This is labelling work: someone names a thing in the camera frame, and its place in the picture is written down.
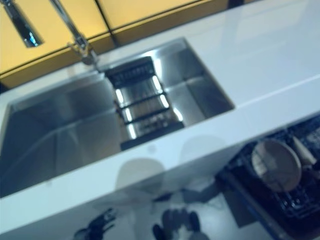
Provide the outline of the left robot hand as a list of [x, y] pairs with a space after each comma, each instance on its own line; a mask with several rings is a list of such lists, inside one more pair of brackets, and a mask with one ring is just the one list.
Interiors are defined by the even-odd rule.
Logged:
[[102, 240], [104, 234], [115, 226], [116, 215], [114, 208], [108, 208], [94, 218], [86, 228], [79, 229], [73, 235], [73, 240]]

